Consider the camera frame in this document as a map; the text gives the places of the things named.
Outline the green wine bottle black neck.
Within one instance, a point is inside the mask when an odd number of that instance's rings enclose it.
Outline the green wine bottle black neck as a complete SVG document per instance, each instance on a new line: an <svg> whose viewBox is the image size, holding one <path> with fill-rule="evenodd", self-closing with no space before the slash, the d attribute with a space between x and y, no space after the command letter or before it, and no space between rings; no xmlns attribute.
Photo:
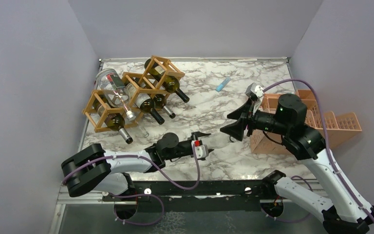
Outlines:
<svg viewBox="0 0 374 234"><path fill-rule="evenodd" d="M155 62L152 65L152 68L148 70L148 73L156 81L160 81L165 73L165 70ZM184 103L189 102L189 97L180 89L180 83L176 77L166 76L164 78L163 87L167 92L175 93Z"/></svg>

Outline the green wine bottle black top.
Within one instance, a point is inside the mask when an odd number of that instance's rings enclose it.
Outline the green wine bottle black top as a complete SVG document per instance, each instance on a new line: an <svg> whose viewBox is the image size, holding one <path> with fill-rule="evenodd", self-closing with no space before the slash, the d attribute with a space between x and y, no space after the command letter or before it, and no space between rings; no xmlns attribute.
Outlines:
<svg viewBox="0 0 374 234"><path fill-rule="evenodd" d="M128 89L130 99L132 99L136 94L137 88L129 81L125 82L125 86ZM134 99L134 104L142 113L150 114L159 125L162 125L165 122L162 116L156 111L154 100L148 94L138 94L138 96Z"/></svg>

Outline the green wine bottle brown label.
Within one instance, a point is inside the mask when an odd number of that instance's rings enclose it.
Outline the green wine bottle brown label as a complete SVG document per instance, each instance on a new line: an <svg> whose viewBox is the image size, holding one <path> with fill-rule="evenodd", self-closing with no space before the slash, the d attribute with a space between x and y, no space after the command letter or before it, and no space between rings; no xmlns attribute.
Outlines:
<svg viewBox="0 0 374 234"><path fill-rule="evenodd" d="M140 84L140 87L145 89L151 89L150 86L146 85L144 82ZM167 106L167 100L163 94L156 94L153 98L155 106L163 110L171 119L176 117L176 114Z"/></svg>

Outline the green wine bottle silver neck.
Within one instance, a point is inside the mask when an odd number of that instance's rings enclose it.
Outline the green wine bottle silver neck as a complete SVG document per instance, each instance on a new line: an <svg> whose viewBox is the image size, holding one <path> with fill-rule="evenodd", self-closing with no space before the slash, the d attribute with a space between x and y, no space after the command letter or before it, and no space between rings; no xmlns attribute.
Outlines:
<svg viewBox="0 0 374 234"><path fill-rule="evenodd" d="M99 116L102 116L105 108L97 99L94 100L93 107L97 111ZM104 120L104 123L109 129L118 132L127 144L133 143L133 138L124 128L125 120L121 114L119 113L108 114Z"/></svg>

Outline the clear round glass bottle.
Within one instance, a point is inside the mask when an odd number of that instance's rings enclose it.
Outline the clear round glass bottle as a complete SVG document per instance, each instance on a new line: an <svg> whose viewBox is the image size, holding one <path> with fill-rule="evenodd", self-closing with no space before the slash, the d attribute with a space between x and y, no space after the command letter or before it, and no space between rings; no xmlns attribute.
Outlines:
<svg viewBox="0 0 374 234"><path fill-rule="evenodd" d="M129 91L114 69L107 68L101 70L96 75L96 82L111 107L124 109L124 113L129 121L136 119L136 115L129 105L129 101L131 100Z"/></svg>

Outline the clear slim glass bottle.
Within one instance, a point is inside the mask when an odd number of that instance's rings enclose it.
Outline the clear slim glass bottle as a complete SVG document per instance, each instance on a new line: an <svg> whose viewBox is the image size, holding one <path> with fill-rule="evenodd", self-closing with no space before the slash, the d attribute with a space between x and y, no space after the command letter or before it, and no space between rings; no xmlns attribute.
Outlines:
<svg viewBox="0 0 374 234"><path fill-rule="evenodd" d="M206 136L202 139L202 141L205 145L207 145L208 149L214 149L214 151L211 153L223 155L230 153L234 149L235 143L237 142L236 139L220 132Z"/></svg>

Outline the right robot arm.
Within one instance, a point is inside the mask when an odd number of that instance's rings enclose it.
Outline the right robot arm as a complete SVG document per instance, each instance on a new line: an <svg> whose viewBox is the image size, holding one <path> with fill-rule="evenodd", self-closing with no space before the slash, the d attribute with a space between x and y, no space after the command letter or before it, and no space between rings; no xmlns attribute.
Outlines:
<svg viewBox="0 0 374 234"><path fill-rule="evenodd" d="M327 196L298 185L280 171L263 179L262 194L287 198L315 216L330 234L365 234L374 225L374 206L351 185L336 165L326 140L315 128L305 123L307 106L294 94L278 98L275 113L260 111L255 101L247 102L227 117L234 122L221 128L238 141L254 130L278 134L282 145L305 165L326 191Z"/></svg>

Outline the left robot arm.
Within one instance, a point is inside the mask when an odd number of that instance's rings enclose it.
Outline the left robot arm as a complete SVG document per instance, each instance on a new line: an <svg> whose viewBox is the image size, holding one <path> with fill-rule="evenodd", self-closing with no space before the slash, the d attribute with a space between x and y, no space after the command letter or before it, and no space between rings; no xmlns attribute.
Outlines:
<svg viewBox="0 0 374 234"><path fill-rule="evenodd" d="M101 144L94 143L62 162L62 184L67 186L70 197L100 191L128 200L134 189L130 172L159 171L163 175L167 160L185 156L196 162L205 160L213 151L200 139L205 136L205 133L193 132L187 140L180 141L175 133L166 133L156 143L138 152L107 152Z"/></svg>

